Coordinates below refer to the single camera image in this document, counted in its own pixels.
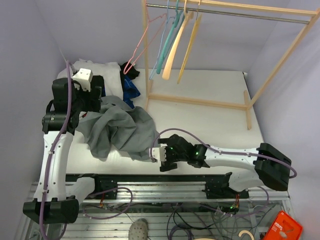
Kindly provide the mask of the grey shirt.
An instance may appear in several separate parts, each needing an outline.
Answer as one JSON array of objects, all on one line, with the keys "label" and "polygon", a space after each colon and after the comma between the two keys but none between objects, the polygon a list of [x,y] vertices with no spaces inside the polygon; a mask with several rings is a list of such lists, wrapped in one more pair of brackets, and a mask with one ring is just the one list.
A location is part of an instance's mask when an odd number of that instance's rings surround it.
[{"label": "grey shirt", "polygon": [[95,158],[107,158],[112,146],[133,160],[147,161],[158,135],[153,118],[140,106],[131,108],[117,96],[101,98],[99,112],[88,112],[76,130]]}]

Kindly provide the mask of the yellow hanger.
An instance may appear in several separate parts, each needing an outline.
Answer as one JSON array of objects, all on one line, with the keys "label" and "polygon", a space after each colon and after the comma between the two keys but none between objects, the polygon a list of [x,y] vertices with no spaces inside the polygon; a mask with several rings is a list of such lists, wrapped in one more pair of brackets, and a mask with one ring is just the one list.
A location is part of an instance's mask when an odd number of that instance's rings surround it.
[{"label": "yellow hanger", "polygon": [[185,53],[185,56],[184,56],[184,59],[183,59],[183,62],[182,62],[182,66],[180,68],[180,72],[179,72],[178,79],[177,79],[177,84],[179,84],[181,82],[185,67],[187,65],[187,62],[188,62],[188,59],[190,57],[190,53],[191,53],[192,47],[194,45],[194,41],[196,39],[198,30],[199,30],[200,22],[202,20],[202,15],[200,15],[200,17],[198,18],[199,7],[200,7],[201,3],[202,3],[202,0],[199,0],[198,1],[197,11],[196,11],[196,20],[195,20],[193,28],[192,28],[191,36],[190,36],[189,43],[188,43],[188,46],[187,46],[187,50],[186,50],[186,53]]}]

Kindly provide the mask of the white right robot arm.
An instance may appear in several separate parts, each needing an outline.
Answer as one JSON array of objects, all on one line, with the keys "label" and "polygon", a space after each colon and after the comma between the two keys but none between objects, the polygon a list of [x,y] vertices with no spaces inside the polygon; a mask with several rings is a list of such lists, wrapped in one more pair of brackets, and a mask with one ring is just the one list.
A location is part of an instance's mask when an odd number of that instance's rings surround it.
[{"label": "white right robot arm", "polygon": [[157,143],[149,152],[153,161],[160,162],[161,172],[177,169],[179,162],[197,169],[234,169],[205,184],[207,198],[234,198],[246,189],[263,186],[278,192],[288,190],[292,161],[268,143],[249,149],[214,148],[203,142],[192,144],[177,134]]}]

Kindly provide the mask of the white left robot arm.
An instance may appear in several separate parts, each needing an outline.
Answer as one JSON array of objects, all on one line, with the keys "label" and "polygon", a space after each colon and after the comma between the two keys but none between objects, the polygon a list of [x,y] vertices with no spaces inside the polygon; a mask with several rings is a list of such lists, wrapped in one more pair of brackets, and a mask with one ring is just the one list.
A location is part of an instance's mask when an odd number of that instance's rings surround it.
[{"label": "white left robot arm", "polygon": [[89,87],[75,77],[68,86],[66,77],[52,83],[53,99],[42,118],[44,151],[40,178],[32,201],[23,204],[22,212],[36,223],[71,224],[78,217],[80,204],[88,196],[98,198],[102,186],[96,174],[83,173],[76,182],[66,185],[69,151],[81,112],[99,112],[105,95],[104,80],[94,76]]}]

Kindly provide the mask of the white shirt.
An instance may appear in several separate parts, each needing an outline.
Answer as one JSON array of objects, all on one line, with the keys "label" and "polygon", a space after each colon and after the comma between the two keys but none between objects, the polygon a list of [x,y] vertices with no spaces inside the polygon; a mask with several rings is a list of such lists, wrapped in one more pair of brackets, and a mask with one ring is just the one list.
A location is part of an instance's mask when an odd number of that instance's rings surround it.
[{"label": "white shirt", "polygon": [[123,88],[121,83],[121,68],[117,62],[94,63],[90,60],[79,59],[73,64],[74,68],[89,69],[93,76],[102,76],[106,96],[117,96],[123,99]]}]

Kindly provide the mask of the light blue hanger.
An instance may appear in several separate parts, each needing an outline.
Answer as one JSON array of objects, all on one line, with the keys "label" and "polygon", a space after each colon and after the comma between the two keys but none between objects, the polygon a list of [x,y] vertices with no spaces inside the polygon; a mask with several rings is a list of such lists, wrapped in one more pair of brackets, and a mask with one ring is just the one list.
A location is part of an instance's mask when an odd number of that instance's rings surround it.
[{"label": "light blue hanger", "polygon": [[161,54],[161,51],[162,51],[162,48],[163,48],[163,38],[164,38],[164,35],[165,35],[165,32],[167,30],[167,25],[168,25],[168,22],[170,21],[170,19],[174,19],[175,17],[174,16],[170,16],[169,14],[169,9],[168,9],[168,6],[169,6],[169,1],[167,1],[167,6],[166,6],[166,14],[165,14],[165,21],[164,21],[164,25],[163,25],[163,31],[162,31],[162,34],[161,34],[161,38],[160,38],[160,44],[159,44],[159,48],[158,48],[158,54],[157,54],[157,58],[156,58],[156,61],[154,63],[154,66],[149,74],[149,80],[151,81],[156,73],[156,68],[157,68],[157,64],[158,64],[158,61],[160,59],[160,54]]}]

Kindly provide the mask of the beige curved hanger piece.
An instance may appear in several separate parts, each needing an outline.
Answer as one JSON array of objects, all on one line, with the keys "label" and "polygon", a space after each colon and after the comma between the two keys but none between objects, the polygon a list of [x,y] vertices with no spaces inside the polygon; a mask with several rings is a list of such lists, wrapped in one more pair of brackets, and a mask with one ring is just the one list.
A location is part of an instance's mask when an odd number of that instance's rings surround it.
[{"label": "beige curved hanger piece", "polygon": [[248,230],[242,230],[238,233],[238,236],[241,237],[250,237],[250,240],[255,240],[254,235]]}]

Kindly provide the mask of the teal hanger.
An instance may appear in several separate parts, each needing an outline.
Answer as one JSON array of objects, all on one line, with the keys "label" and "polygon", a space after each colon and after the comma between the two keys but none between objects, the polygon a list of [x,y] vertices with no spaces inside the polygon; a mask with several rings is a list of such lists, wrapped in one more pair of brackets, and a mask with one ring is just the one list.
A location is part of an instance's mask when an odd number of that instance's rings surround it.
[{"label": "teal hanger", "polygon": [[172,26],[168,32],[168,35],[163,42],[163,37],[164,37],[164,33],[167,29],[167,25],[169,23],[170,17],[167,18],[166,23],[165,23],[165,27],[161,36],[161,43],[160,43],[160,51],[159,51],[159,55],[157,58],[157,64],[156,64],[156,74],[159,75],[161,73],[164,61],[167,57],[167,55],[169,54],[169,50],[171,49],[173,42],[175,40],[175,37],[178,34],[178,30],[180,29],[183,20],[185,19],[185,17],[182,17],[182,20],[180,20],[181,16],[183,15],[183,10],[178,10],[179,7],[179,1],[177,0],[175,3],[175,16],[173,17],[172,20]]}]

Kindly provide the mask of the natural wooden hanger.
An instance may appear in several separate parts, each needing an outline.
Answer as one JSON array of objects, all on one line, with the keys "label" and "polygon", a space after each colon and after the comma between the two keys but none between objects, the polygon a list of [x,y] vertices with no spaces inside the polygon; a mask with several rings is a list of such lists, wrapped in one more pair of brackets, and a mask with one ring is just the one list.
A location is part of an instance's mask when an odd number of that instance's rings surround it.
[{"label": "natural wooden hanger", "polygon": [[164,67],[164,70],[163,70],[162,78],[164,80],[169,80],[169,78],[170,78],[173,62],[174,62],[174,59],[175,59],[175,55],[176,55],[176,52],[177,52],[181,37],[182,37],[183,32],[184,32],[186,26],[188,25],[189,21],[194,16],[194,13],[192,11],[191,12],[187,11],[187,2],[188,1],[185,0],[184,1],[184,6],[183,6],[184,20],[182,22],[181,27],[179,28],[179,31],[177,33],[176,38],[175,38],[175,40],[174,40],[174,42],[172,44],[172,48],[171,48],[171,50],[169,52],[169,55],[168,55],[168,58],[167,58],[167,61],[166,61],[166,64],[165,64],[165,67]]}]

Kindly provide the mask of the black garment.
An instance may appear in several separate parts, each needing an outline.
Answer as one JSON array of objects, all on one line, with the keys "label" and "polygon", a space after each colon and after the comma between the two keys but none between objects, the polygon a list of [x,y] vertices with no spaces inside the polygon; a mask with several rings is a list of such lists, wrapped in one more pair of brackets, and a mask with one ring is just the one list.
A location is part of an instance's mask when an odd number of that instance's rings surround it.
[{"label": "black garment", "polygon": [[128,77],[130,80],[136,79],[140,75],[140,72],[132,66],[131,69],[126,74],[124,74],[124,69],[126,65],[127,65],[127,62],[120,65],[120,79],[122,81],[125,80],[125,77]]}]

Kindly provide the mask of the grey perforated shoe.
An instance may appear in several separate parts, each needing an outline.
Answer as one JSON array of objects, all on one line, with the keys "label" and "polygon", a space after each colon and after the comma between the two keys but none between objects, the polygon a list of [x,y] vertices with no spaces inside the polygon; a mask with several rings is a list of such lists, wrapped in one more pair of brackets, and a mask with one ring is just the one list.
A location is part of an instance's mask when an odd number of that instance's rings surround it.
[{"label": "grey perforated shoe", "polygon": [[149,225],[145,218],[139,218],[134,221],[128,230],[129,240],[148,240]]}]

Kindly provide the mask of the orange plastic case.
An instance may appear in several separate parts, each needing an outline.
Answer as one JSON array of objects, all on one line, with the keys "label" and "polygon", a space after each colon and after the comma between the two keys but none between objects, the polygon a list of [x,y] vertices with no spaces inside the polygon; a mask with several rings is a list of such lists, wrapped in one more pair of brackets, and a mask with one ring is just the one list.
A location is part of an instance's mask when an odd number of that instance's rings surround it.
[{"label": "orange plastic case", "polygon": [[263,240],[299,240],[303,226],[285,211],[280,211]]}]

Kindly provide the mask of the wooden clothes rack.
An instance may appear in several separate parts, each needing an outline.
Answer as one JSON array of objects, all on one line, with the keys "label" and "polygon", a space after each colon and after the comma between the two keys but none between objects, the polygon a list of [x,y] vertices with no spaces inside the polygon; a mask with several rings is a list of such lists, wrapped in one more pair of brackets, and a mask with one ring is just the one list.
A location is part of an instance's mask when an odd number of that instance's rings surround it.
[{"label": "wooden clothes rack", "polygon": [[[180,7],[178,4],[178,10],[183,10],[182,17],[184,16],[184,4]],[[292,55],[292,53],[299,46],[301,41],[305,38],[308,32],[311,30],[313,25],[317,22],[320,17],[320,11],[317,10],[302,10],[302,9],[293,9],[293,8],[281,8],[281,7],[273,7],[273,6],[263,6],[263,5],[253,5],[253,4],[244,4],[244,3],[234,3],[234,2],[223,2],[216,0],[202,0],[201,5],[216,7],[219,10],[210,10],[210,9],[201,9],[199,8],[198,12],[201,13],[209,13],[215,15],[225,15],[225,16],[233,16],[233,17],[242,17],[242,18],[250,18],[250,19],[260,19],[260,20],[268,20],[268,21],[276,21],[276,22],[285,22],[285,23],[296,23],[303,24],[304,27],[296,36],[292,44],[280,58],[276,66],[270,72],[269,76],[266,78],[264,84],[259,88],[257,93],[253,96],[253,98],[249,97],[248,91],[243,92],[244,103],[230,103],[230,102],[222,102],[222,101],[214,101],[214,100],[205,100],[200,98],[191,98],[191,97],[183,97],[178,95],[164,95],[164,94],[155,94],[152,91],[153,80],[149,80],[147,76],[145,78],[145,86],[146,86],[146,99],[149,100],[159,100],[159,101],[167,101],[167,102],[175,102],[175,103],[186,103],[193,105],[202,105],[202,106],[211,106],[217,108],[226,108],[233,110],[242,110],[246,114],[246,125],[247,129],[250,130],[252,128],[251,121],[251,113],[250,110],[262,93],[265,91],[267,86],[271,83],[271,81],[278,74],[280,69]],[[188,8],[186,7],[187,12],[197,13],[197,8]]]}]

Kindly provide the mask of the aluminium rail frame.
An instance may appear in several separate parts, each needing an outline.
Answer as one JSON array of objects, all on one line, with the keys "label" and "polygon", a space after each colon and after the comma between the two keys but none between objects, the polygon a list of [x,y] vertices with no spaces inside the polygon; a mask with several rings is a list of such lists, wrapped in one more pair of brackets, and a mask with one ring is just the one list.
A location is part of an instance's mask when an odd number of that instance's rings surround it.
[{"label": "aluminium rail frame", "polygon": [[262,239],[280,211],[293,217],[287,192],[251,188],[240,199],[208,198],[200,182],[120,182],[119,189],[105,197],[89,198],[80,207],[77,220],[64,227],[45,225],[51,240],[126,240],[132,223],[148,222],[148,239],[208,238],[248,240],[242,230]]}]

